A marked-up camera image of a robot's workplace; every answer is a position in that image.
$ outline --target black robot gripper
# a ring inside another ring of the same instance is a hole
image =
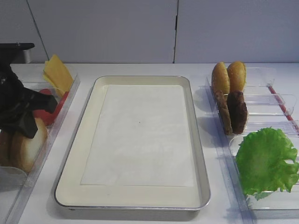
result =
[[[57,106],[54,96],[25,88],[10,67],[19,51],[32,47],[31,43],[0,44],[0,129],[19,131],[30,139],[37,132],[33,111],[53,113]]]

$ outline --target plastic container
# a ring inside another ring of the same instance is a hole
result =
[[[50,89],[51,93],[59,102],[60,98],[56,95],[55,88],[53,88],[49,83],[43,81],[43,67],[43,64],[12,66],[13,71],[18,75],[19,79],[23,82],[26,88],[36,91],[45,88]],[[76,94],[80,80],[75,69],[71,66],[67,67],[74,79],[73,84],[60,113],[55,119],[55,122],[47,127],[48,138],[40,149],[31,171],[29,173],[25,173],[24,171],[14,167],[0,167],[0,224],[18,223],[35,182],[37,181],[62,122]]]
[[[244,136],[265,127],[279,128],[292,141],[295,148],[299,149],[299,122],[291,117],[297,102],[296,97],[275,92],[274,79],[271,79],[271,73],[275,73],[274,69],[247,69],[248,73],[253,70],[255,76],[258,76],[255,77],[255,80],[258,81],[249,84],[250,80],[247,80],[248,84],[243,91],[249,116],[245,129],[240,135],[226,136],[224,134],[223,124],[209,82],[210,77],[206,80],[207,97],[222,143],[222,147],[218,147],[216,150],[218,154],[225,157],[225,163],[222,163],[221,166],[222,169],[227,169],[230,174],[231,184],[234,187],[244,223],[253,223],[253,219],[256,218],[298,218],[299,183],[293,186],[291,193],[285,191],[265,192],[269,195],[259,200],[253,196],[246,197],[242,192],[235,155]]]

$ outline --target white cabinet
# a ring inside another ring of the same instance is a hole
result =
[[[49,57],[172,63],[177,0],[28,0]]]
[[[180,0],[176,63],[299,62],[298,0]]]

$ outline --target metal tray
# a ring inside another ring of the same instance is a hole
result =
[[[194,218],[210,187],[189,81],[97,79],[54,197],[69,218]]]

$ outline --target baking tray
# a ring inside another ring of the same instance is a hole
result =
[[[245,196],[242,193],[235,156],[244,136],[265,127],[279,128],[292,141],[294,147],[299,149],[299,122],[292,119],[292,112],[297,103],[296,97],[294,95],[276,93],[273,87],[274,80],[267,82],[265,79],[262,79],[262,76],[260,78],[255,77],[255,80],[258,80],[259,84],[256,81],[255,85],[246,86],[243,91],[249,112],[244,132],[240,135],[232,134],[226,136],[223,132],[223,124],[218,113],[209,78],[207,78],[205,89],[222,143],[222,148],[217,150],[222,150],[225,156],[226,164],[224,168],[229,171],[235,195],[244,217],[251,216],[252,219],[298,218],[299,183],[293,186],[291,193],[286,191],[264,192],[264,196],[266,194],[268,196],[259,200],[253,196]]]
[[[81,218],[194,218],[210,187],[189,81],[98,78],[54,196]]]

